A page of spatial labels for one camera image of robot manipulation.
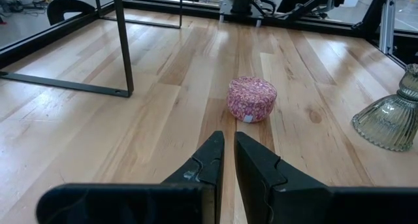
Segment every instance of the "ribbed glass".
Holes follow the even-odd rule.
[[[418,130],[418,65],[406,67],[396,95],[377,100],[353,117],[353,126],[369,142],[388,150],[412,147]]]

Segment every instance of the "label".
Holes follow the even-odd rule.
[[[244,123],[251,123],[252,120],[253,120],[253,116],[246,116],[246,117],[244,117],[243,122]]]

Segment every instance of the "chair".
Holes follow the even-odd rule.
[[[95,8],[79,0],[52,0],[46,9],[46,14],[51,25],[65,20],[66,12],[81,12],[83,15],[90,14]]]

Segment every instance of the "wooden table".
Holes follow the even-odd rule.
[[[120,87],[117,29],[97,20],[7,69]],[[59,184],[159,183],[215,130],[225,135],[222,223],[246,222],[235,131],[327,185],[418,186],[416,140],[409,152],[390,152],[351,126],[354,114],[395,93],[404,73],[365,40],[191,17],[181,30],[127,24],[127,36],[137,85],[130,99],[0,80],[0,223],[34,223],[39,197]],[[276,87],[267,120],[231,116],[225,97],[237,76]]]

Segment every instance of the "gray floor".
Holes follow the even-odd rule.
[[[83,0],[95,6],[95,0]],[[207,0],[207,3],[218,4],[219,0]],[[362,20],[372,0],[360,0],[356,7],[335,8],[328,12],[330,19],[355,24]],[[26,11],[25,13],[14,13],[10,17],[3,17],[7,25],[0,25],[0,47],[6,46],[17,40],[24,39],[50,27],[46,14],[43,10]],[[418,31],[418,1],[417,0],[396,0],[395,28],[410,31]]]

